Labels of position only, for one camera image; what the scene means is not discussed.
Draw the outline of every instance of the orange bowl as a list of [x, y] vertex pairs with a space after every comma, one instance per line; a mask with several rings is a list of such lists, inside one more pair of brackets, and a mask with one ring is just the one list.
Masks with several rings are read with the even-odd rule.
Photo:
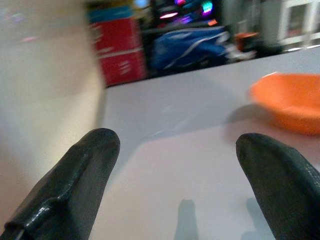
[[320, 135], [320, 75], [273, 73], [251, 87], [252, 99], [274, 123], [290, 131]]

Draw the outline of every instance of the white cabinet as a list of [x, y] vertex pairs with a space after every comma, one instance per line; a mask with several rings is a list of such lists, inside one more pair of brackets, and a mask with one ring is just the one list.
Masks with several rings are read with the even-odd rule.
[[283, 45], [320, 38], [320, 0], [284, 0], [278, 40]]

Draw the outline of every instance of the tabletop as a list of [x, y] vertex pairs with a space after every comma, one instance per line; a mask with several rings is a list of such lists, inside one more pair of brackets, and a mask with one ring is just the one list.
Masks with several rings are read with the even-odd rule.
[[109, 88], [102, 126], [121, 150], [90, 239], [274, 239], [235, 142], [266, 134], [320, 169], [320, 138], [267, 124], [248, 90], [273, 72], [320, 74], [319, 62], [315, 48]]

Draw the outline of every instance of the red box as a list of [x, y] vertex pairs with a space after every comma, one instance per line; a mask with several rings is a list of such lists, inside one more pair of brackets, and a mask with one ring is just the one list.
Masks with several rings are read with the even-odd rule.
[[99, 60], [107, 86], [134, 82], [147, 76], [141, 48], [103, 55]]
[[141, 48], [139, 27], [133, 18], [96, 22], [90, 25], [98, 55]]

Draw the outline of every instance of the stacked boxes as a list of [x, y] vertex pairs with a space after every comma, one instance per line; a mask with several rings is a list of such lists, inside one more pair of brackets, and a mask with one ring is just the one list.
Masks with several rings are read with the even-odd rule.
[[147, 75], [139, 27], [130, 6], [91, 9], [92, 40], [107, 86]]

